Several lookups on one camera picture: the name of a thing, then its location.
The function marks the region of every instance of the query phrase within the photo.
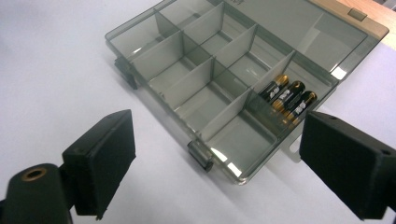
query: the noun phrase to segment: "battery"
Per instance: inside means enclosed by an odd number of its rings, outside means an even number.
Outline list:
[[[317,99],[318,97],[314,92],[304,92],[301,98],[292,106],[292,108],[284,112],[286,120],[293,122],[294,125],[297,125],[299,122],[299,116]]]
[[[285,108],[290,106],[296,97],[300,96],[305,90],[305,85],[301,81],[294,81],[291,85],[282,92],[282,94],[272,103],[272,107],[279,112],[283,112]]]
[[[286,75],[279,75],[271,81],[265,89],[260,92],[260,96],[266,102],[270,102],[280,91],[289,84],[289,78]]]

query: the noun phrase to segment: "wooden table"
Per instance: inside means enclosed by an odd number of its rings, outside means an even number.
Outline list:
[[[369,18],[389,28],[389,34],[385,36],[382,43],[396,50],[396,12],[379,5],[372,0],[337,0],[348,7],[368,15]]]

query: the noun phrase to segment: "transparent storage box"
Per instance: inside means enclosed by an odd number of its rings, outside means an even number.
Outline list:
[[[333,2],[165,0],[106,42],[125,79],[151,91],[189,134],[191,155],[245,184],[388,32]],[[283,75],[289,85],[262,97]],[[304,90],[281,110],[276,99],[294,81]],[[306,91],[317,100],[291,119]]]

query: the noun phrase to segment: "wooden edge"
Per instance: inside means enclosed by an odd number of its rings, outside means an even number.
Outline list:
[[[329,0],[309,0],[311,3],[317,5],[318,7],[322,7],[323,9],[331,12],[334,16],[346,21],[347,23],[357,27],[360,30],[363,30],[368,35],[373,36],[374,38],[381,40],[384,38],[387,33],[389,33],[389,29],[376,22],[372,19],[365,17],[362,21],[359,21],[350,15],[348,15],[351,10],[350,7],[343,5],[337,1],[329,1]]]

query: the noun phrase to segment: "white table surface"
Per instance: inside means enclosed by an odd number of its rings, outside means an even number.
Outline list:
[[[107,114],[131,109],[137,158],[105,213],[75,223],[361,223],[301,161],[279,150],[245,186],[190,156],[188,138],[120,77],[104,35],[155,5],[0,1],[0,198],[17,172],[61,165],[62,152]],[[320,109],[396,148],[396,51],[379,44]],[[388,209],[382,220],[392,223]]]

